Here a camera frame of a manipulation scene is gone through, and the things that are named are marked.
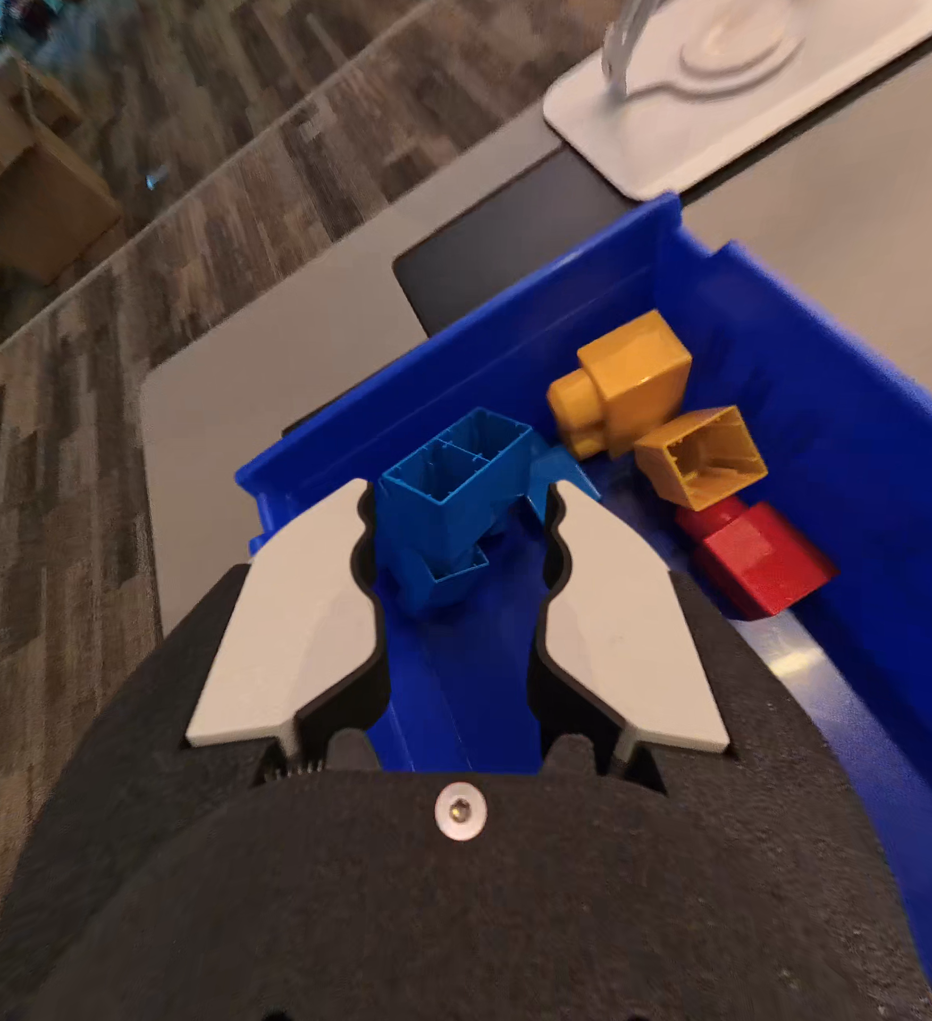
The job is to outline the white stand base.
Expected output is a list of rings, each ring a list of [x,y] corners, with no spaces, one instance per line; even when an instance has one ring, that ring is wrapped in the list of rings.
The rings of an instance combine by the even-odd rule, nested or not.
[[[630,1],[542,101],[623,195],[679,193],[932,37],[932,1]]]

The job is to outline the red one-stud block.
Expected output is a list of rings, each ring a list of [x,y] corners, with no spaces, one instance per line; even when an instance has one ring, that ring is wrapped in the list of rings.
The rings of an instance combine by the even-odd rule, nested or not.
[[[690,560],[741,619],[771,618],[797,604],[839,571],[778,510],[737,496],[693,510],[678,506],[677,527],[691,540]]]

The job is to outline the yellow one-stud block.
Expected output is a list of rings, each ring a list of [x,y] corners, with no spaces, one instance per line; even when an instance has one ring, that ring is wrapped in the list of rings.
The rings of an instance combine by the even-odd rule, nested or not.
[[[635,441],[633,452],[636,466],[663,500],[694,512],[768,475],[735,405],[679,415]]]
[[[618,458],[679,414],[692,356],[659,311],[620,325],[577,351],[578,368],[549,385],[562,445],[577,461]]]

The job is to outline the black mat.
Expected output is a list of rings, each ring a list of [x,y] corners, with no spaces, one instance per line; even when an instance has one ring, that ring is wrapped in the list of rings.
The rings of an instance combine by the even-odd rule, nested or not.
[[[636,206],[561,147],[401,253],[393,273],[432,337]]]

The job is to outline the blue plastic bin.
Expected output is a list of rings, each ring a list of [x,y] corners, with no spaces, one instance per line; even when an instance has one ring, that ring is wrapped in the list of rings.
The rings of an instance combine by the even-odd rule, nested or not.
[[[736,405],[765,501],[838,568],[743,635],[855,787],[932,985],[932,397],[676,197],[629,211],[384,367],[240,467],[252,551],[349,478],[376,480],[482,406],[552,433],[544,394],[585,343],[658,309],[692,355],[683,409]]]

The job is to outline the blue two-stud block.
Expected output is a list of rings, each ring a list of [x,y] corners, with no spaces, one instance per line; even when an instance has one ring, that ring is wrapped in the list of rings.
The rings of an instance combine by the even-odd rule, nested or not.
[[[533,427],[476,407],[389,468],[375,488],[379,566],[396,582],[393,562],[404,548],[452,558],[504,531],[535,438]]]

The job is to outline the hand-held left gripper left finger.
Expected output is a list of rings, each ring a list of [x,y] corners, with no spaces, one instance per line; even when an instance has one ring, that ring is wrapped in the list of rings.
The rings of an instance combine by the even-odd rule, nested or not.
[[[373,487],[353,479],[254,555],[186,730],[192,747],[327,748],[382,719],[390,670],[374,531]]]

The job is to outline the blue bin divider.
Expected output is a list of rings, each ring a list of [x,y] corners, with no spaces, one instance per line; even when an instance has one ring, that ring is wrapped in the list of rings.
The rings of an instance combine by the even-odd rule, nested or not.
[[[570,482],[593,500],[601,502],[600,492],[565,445],[539,444],[529,463],[524,496],[541,525],[547,517],[549,487],[562,481]]]

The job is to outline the cardboard box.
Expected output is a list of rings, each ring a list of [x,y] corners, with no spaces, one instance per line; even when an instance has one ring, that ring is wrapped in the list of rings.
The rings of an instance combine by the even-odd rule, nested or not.
[[[122,206],[68,137],[84,121],[58,80],[0,59],[0,262],[51,284],[122,222]]]

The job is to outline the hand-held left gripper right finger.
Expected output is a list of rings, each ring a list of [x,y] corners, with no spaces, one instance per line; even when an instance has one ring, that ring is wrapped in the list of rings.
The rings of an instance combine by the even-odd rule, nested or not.
[[[549,486],[536,718],[610,755],[722,753],[730,737],[663,556],[569,481]]]

